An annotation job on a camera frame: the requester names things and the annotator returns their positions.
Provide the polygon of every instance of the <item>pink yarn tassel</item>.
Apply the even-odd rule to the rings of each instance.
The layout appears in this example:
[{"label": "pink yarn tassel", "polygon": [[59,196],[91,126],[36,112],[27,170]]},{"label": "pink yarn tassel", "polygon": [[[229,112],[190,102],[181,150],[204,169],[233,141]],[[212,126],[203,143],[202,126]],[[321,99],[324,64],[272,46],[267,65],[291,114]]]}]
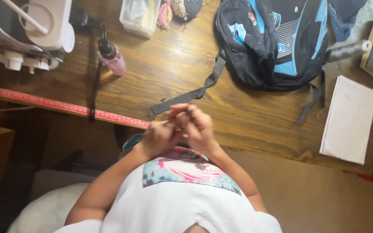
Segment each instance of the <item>pink yarn tassel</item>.
[{"label": "pink yarn tassel", "polygon": [[162,29],[167,29],[169,28],[169,22],[171,22],[171,20],[172,20],[171,1],[168,0],[159,9],[157,25]]}]

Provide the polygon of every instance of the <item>white notebook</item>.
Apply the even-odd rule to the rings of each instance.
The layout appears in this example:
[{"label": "white notebook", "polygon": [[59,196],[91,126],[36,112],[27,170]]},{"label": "white notebook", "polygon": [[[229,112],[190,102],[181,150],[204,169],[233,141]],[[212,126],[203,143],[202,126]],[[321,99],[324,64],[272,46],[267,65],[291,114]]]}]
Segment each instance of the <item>white notebook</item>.
[{"label": "white notebook", "polygon": [[339,76],[319,153],[364,164],[372,119],[373,89]]}]

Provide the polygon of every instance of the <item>backpack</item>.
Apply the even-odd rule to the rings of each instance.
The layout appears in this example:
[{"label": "backpack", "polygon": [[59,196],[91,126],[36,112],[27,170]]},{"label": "backpack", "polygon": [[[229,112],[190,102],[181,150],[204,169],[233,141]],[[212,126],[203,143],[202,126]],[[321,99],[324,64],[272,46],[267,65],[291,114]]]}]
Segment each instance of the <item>backpack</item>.
[{"label": "backpack", "polygon": [[[304,107],[299,125],[324,96],[326,20],[327,0],[221,0],[215,25],[224,45],[213,73],[204,87],[152,106],[153,114],[202,97],[228,62],[236,78],[257,90],[289,92],[311,86],[313,100]],[[319,74],[322,93],[310,83]]]}]

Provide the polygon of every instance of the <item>wooden table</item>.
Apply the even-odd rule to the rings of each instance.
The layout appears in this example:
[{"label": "wooden table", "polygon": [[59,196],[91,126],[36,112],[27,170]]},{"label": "wooden table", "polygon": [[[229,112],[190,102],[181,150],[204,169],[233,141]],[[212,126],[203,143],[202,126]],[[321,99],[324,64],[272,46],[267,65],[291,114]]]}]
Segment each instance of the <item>wooden table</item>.
[{"label": "wooden table", "polygon": [[[184,29],[171,24],[172,28],[168,31],[157,29],[151,40],[123,29],[119,22],[121,0],[81,0],[74,3],[106,24],[107,39],[121,49],[128,68],[127,74],[116,77],[104,67],[96,102],[97,109],[104,111],[101,112],[103,115],[97,115],[100,119],[147,126],[148,121],[163,119],[162,114],[152,114],[151,105],[163,98],[170,99],[201,87],[212,72],[213,60],[209,53],[216,55],[219,50],[214,35],[219,0],[203,6],[199,16],[186,24]],[[0,98],[86,114],[87,109],[83,107],[90,105],[97,64],[96,42],[100,34],[100,31],[78,32],[74,50],[65,56],[64,63],[52,71],[38,70],[30,75],[27,69],[15,72],[0,64],[0,88],[29,94],[18,98],[15,94],[4,94],[4,90],[0,89]],[[301,126],[296,126],[296,122],[302,107],[312,99],[308,87],[291,93],[252,90],[235,82],[227,69],[202,99],[192,103],[212,116],[215,136],[221,145],[352,172],[371,173],[373,123],[365,165],[322,156],[319,147],[336,77],[345,75],[371,88],[373,78],[359,68],[357,59],[328,64],[325,71],[327,108],[321,109],[321,104],[317,103]],[[50,106],[47,101],[36,97],[60,102]],[[76,108],[59,108],[61,102],[74,104]]]}]

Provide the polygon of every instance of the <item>white t-shirt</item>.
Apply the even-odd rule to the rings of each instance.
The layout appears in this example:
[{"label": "white t-shirt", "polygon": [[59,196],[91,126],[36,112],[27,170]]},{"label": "white t-shirt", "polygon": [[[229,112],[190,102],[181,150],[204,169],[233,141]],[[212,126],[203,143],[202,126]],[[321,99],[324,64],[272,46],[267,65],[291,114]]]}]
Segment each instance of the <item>white t-shirt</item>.
[{"label": "white t-shirt", "polygon": [[238,185],[201,156],[175,147],[124,180],[104,221],[55,233],[183,233],[194,224],[210,233],[281,233],[272,215],[254,211]]}]

